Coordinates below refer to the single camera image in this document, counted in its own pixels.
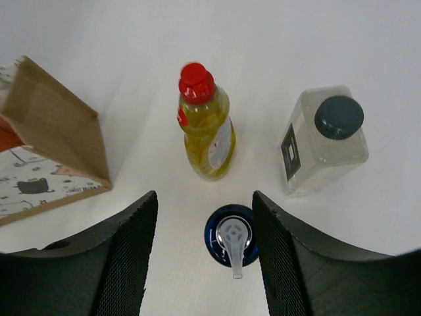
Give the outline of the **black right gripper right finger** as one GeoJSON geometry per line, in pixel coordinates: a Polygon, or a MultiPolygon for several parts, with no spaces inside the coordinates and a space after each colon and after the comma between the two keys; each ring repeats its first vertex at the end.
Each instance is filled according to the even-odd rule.
{"type": "Polygon", "coordinates": [[[390,256],[342,242],[260,191],[252,210],[270,315],[420,314],[420,250],[390,256]]]}

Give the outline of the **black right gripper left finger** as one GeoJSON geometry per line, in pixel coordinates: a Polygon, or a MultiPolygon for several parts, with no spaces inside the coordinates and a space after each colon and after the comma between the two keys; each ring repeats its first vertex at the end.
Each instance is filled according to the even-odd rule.
{"type": "Polygon", "coordinates": [[[139,315],[157,215],[150,191],[42,250],[1,254],[1,314],[139,315]]]}

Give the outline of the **dark blue pump bottle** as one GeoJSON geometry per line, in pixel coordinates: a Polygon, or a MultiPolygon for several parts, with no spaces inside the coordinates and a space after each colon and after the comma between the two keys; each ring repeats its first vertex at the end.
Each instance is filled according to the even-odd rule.
{"type": "Polygon", "coordinates": [[[232,270],[233,278],[243,278],[243,268],[259,256],[253,211],[240,204],[218,208],[204,230],[205,245],[211,257],[232,270]]]}

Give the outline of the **burlap canvas bag cat print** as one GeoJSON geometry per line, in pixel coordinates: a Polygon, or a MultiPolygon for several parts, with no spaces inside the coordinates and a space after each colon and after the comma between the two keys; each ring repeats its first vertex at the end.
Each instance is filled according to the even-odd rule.
{"type": "Polygon", "coordinates": [[[27,56],[1,68],[1,224],[111,190],[98,114],[27,56]]]}

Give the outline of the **clear square bottle black cap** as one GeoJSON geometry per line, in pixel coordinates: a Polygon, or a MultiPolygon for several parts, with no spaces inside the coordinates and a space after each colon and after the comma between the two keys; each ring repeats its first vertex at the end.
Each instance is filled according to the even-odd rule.
{"type": "Polygon", "coordinates": [[[347,86],[303,91],[278,145],[289,196],[317,192],[369,157],[364,111],[347,86]]]}

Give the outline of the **yellow bottle red cap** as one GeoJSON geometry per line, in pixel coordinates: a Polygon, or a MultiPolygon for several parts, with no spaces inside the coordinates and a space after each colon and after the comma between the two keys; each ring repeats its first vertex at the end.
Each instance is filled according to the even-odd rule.
{"type": "Polygon", "coordinates": [[[178,89],[177,120],[189,164],[203,178],[221,178],[230,167],[236,143],[228,94],[197,62],[182,68],[178,89]]]}

